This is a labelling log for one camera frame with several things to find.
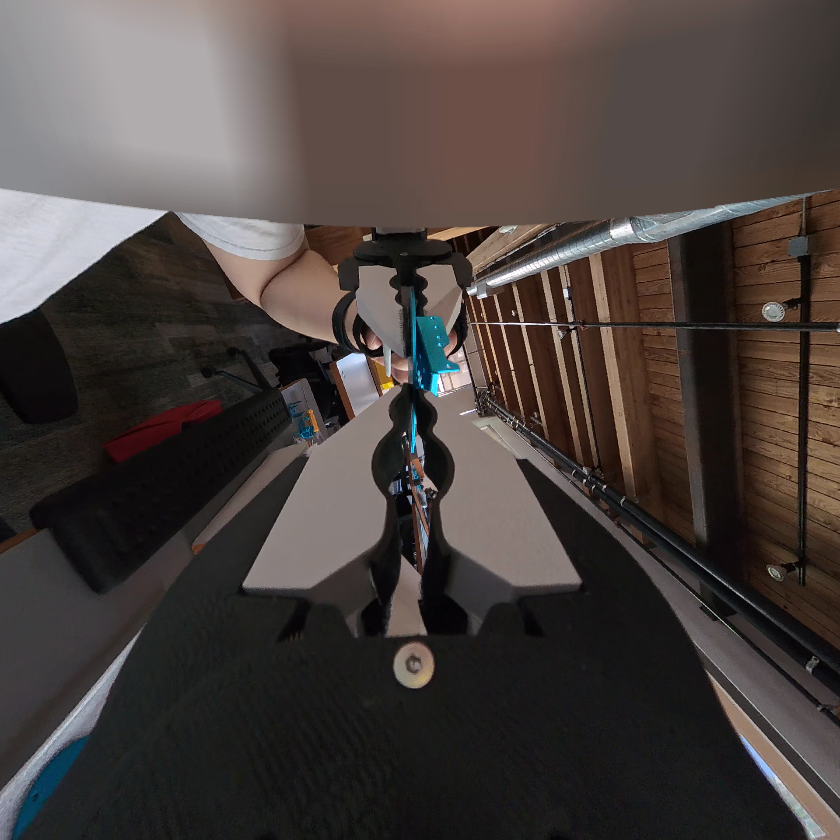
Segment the white t-shirt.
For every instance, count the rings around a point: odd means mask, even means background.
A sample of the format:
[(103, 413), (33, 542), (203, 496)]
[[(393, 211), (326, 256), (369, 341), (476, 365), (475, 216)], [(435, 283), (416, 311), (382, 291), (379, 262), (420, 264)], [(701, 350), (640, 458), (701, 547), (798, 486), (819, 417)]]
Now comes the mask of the white t-shirt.
[[(165, 211), (1, 190), (1, 323), (36, 310)], [(249, 259), (291, 256), (301, 224), (177, 213), (201, 239)]]

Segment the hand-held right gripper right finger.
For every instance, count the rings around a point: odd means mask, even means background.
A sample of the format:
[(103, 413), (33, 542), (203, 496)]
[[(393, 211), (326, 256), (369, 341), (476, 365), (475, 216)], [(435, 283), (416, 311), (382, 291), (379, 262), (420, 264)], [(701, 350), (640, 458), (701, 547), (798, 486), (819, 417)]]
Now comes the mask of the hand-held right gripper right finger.
[(451, 398), (416, 395), (416, 430), (437, 489), (419, 608), (437, 635), (475, 632), (497, 604), (582, 585), (516, 450), (486, 419), (460, 411)]

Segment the black ceiling conduit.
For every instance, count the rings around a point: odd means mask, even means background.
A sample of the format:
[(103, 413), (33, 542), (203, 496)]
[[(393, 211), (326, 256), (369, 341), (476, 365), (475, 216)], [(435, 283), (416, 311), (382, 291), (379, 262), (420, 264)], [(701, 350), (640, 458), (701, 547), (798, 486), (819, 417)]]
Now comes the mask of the black ceiling conduit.
[[(812, 257), (808, 237), (808, 197), (802, 198), (801, 230), (790, 253), (796, 257), (800, 269), (800, 321), (810, 322), (812, 313)], [(807, 564), (807, 492), (809, 457), (809, 413), (811, 376), (811, 334), (800, 332), (799, 381), (797, 392), (797, 477), (796, 477), (796, 549), (795, 574), (799, 586), (806, 583)]]

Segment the white foam sheet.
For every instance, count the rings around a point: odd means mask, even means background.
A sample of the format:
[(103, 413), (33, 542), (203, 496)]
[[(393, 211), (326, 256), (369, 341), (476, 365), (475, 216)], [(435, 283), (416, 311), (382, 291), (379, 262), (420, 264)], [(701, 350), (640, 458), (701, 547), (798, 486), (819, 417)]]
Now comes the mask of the white foam sheet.
[(16, 838), (22, 833), (22, 831), (17, 831), (18, 824), (22, 823), (20, 814), (25, 810), (25, 802), (37, 779), (43, 775), (48, 766), (56, 763), (56, 758), (67, 751), (71, 745), (77, 742), (83, 743), (90, 736), (109, 698), (112, 685), (141, 633), (139, 631), (134, 635), (70, 714), (3, 787), (1, 793), (2, 839)]

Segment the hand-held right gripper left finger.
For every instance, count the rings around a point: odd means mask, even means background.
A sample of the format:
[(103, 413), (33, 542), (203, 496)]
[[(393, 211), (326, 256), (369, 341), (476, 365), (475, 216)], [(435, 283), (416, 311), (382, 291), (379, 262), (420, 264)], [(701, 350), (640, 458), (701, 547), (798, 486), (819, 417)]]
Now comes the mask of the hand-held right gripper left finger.
[(243, 583), (251, 595), (336, 606), (360, 631), (385, 635), (401, 572), (396, 504), (413, 388), (386, 393), (307, 464)]

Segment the blue disc with rectangular hole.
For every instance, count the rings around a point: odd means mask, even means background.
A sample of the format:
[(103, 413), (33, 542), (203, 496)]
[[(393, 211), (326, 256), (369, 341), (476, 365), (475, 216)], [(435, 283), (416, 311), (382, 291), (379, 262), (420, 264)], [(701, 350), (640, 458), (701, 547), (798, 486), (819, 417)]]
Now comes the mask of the blue disc with rectangular hole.
[(45, 764), (38, 776), (28, 787), (26, 795), (17, 809), (16, 822), (11, 835), (13, 839), (20, 838), (24, 830), (35, 819), (43, 805), (54, 794), (57, 786), (67, 775), (67, 772), (77, 760), (80, 751), (88, 740), (89, 736), (84, 736), (69, 742)]

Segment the silver ceiling duct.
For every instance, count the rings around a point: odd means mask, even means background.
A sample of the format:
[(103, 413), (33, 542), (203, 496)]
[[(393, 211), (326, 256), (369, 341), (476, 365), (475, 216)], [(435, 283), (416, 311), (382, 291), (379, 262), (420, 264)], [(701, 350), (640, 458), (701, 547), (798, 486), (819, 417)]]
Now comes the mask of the silver ceiling duct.
[(471, 297), (485, 298), (495, 289), (544, 270), (566, 266), (625, 245), (653, 245), (698, 229), (731, 221), (765, 209), (798, 201), (811, 193), (766, 198), (742, 203), (722, 204), (690, 212), (663, 213), (641, 217), (622, 217), (583, 224), (529, 255), (478, 277), (466, 289)]

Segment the blue metal U bracket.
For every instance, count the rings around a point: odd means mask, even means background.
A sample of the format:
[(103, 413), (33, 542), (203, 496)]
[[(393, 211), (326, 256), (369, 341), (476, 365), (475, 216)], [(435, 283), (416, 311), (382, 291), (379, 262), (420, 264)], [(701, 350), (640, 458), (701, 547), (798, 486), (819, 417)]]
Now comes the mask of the blue metal U bracket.
[(459, 372), (459, 365), (446, 354), (448, 334), (440, 317), (414, 319), (414, 386), (419, 391), (438, 394), (439, 378)]

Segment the grey desk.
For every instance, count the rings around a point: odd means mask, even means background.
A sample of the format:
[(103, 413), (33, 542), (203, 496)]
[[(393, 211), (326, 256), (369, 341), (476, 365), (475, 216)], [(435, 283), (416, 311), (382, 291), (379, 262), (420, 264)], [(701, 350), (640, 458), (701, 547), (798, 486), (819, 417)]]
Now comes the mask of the grey desk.
[(218, 667), (245, 651), (277, 647), (301, 610), (294, 599), (243, 592), (245, 577), (290, 498), (308, 458), (300, 447), (277, 452), (283, 470), (198, 555), (193, 542), (249, 473), (236, 476), (186, 520), (141, 567), (106, 594), (74, 570), (51, 531), (2, 554), (2, 786), (37, 753), (43, 763), (94, 725), (104, 704), (74, 713), (143, 625), (129, 662), (120, 711), (139, 711), (144, 728)]

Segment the long black ceiling pipe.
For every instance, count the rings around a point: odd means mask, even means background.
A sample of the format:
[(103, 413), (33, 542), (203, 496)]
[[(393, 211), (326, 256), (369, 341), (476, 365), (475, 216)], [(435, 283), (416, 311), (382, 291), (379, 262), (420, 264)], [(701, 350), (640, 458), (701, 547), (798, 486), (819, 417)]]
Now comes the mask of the long black ceiling pipe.
[(624, 518), (670, 559), (695, 575), (718, 599), (745, 618), (762, 635), (789, 655), (808, 673), (835, 694), (839, 690), (839, 653), (837, 648), (817, 636), (810, 628), (751, 586), (736, 581), (719, 570), (696, 546), (679, 536), (663, 522), (608, 485), (592, 469), (579, 464), (547, 439), (527, 427), (525, 421), (499, 404), (488, 390), (479, 391), (479, 409), (492, 413), (518, 433), (527, 443), (581, 488), (603, 501)]

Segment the person's left forearm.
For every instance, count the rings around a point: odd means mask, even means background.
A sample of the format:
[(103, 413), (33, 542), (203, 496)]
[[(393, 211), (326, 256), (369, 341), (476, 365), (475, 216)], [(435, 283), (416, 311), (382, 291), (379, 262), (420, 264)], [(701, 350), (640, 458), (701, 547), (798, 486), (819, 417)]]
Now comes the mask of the person's left forearm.
[(306, 245), (278, 260), (232, 255), (206, 242), (234, 288), (282, 326), (333, 340), (332, 315), (343, 297), (337, 273)]

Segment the white board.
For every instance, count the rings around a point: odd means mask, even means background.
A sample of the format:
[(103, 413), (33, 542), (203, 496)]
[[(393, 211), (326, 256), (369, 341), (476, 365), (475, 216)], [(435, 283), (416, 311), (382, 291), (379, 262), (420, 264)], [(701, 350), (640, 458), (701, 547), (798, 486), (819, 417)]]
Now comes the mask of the white board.
[(350, 421), (382, 397), (382, 387), (371, 364), (372, 360), (362, 353), (350, 353), (329, 366)]

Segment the red cushion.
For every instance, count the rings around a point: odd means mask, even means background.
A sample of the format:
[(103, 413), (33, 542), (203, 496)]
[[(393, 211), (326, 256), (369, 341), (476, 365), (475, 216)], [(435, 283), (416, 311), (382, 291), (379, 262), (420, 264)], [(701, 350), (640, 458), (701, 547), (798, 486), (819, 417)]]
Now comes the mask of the red cushion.
[(223, 406), (219, 400), (201, 400), (173, 407), (133, 426), (104, 443), (102, 448), (113, 462), (121, 463), (176, 436), (185, 427), (203, 423), (222, 411)]

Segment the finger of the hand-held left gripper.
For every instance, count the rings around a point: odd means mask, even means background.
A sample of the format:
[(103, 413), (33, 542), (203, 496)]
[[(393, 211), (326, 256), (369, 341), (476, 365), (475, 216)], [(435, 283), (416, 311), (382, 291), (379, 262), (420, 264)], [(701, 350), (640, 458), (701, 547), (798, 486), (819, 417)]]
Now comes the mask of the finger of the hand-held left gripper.
[(434, 264), (420, 268), (418, 275), (426, 281), (423, 316), (441, 319), (445, 330), (452, 332), (463, 307), (463, 293), (455, 269), (450, 264)]
[(396, 270), (386, 266), (361, 266), (356, 292), (358, 313), (366, 326), (391, 352), (411, 356), (410, 329), (402, 304)]

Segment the person's left hand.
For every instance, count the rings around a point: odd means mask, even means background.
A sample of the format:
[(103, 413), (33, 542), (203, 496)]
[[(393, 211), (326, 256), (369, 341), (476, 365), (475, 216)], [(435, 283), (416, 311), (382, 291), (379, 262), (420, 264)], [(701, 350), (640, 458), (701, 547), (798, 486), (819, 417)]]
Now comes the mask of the person's left hand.
[(392, 350), (372, 332), (359, 314), (353, 321), (353, 340), (360, 352), (371, 358), (381, 359), (385, 374), (392, 375)]

